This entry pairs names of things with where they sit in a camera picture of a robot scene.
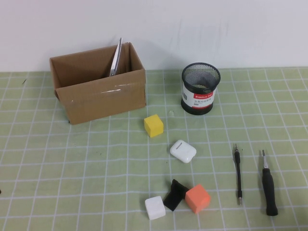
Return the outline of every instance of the scissor blade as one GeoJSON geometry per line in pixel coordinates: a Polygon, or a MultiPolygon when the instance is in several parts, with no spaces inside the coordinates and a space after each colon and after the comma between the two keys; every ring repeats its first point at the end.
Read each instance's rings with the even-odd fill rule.
{"type": "Polygon", "coordinates": [[[116,74],[117,66],[119,64],[119,59],[120,59],[121,47],[122,47],[122,38],[120,38],[120,41],[115,50],[116,52],[111,64],[110,76],[114,76],[116,74]]]}

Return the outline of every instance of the white cube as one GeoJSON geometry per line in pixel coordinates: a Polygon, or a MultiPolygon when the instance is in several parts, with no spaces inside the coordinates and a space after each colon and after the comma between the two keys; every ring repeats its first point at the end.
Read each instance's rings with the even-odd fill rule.
{"type": "Polygon", "coordinates": [[[166,209],[161,196],[146,199],[145,208],[150,220],[161,218],[166,215],[166,209]]]}

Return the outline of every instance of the black screwdriver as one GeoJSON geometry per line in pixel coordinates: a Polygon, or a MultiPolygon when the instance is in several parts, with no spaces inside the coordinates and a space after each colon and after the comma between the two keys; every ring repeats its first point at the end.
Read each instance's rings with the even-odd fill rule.
{"type": "Polygon", "coordinates": [[[269,165],[266,161],[265,152],[262,150],[263,153],[263,176],[262,176],[262,184],[263,190],[266,199],[266,214],[268,216],[276,216],[278,215],[278,209],[275,203],[275,187],[274,187],[274,180],[270,174],[269,165]]]}
{"type": "Polygon", "coordinates": [[[241,183],[241,170],[240,170],[240,152],[237,149],[235,144],[235,151],[234,151],[234,159],[236,163],[236,171],[237,171],[237,197],[239,198],[240,205],[242,205],[242,183],[241,183]]]}

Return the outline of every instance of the white wall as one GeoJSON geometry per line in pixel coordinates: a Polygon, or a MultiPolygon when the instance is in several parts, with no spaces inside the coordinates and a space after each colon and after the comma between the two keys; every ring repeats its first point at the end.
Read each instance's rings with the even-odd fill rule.
{"type": "Polygon", "coordinates": [[[130,41],[146,69],[308,65],[307,0],[1,0],[0,71],[130,41]]]}

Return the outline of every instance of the white earbud case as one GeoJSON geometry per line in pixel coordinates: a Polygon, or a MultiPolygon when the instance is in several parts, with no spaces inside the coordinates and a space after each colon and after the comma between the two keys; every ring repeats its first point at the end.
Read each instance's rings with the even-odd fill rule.
{"type": "Polygon", "coordinates": [[[178,140],[170,148],[170,153],[184,163],[189,163],[196,155],[197,150],[186,143],[185,141],[178,140]]]}

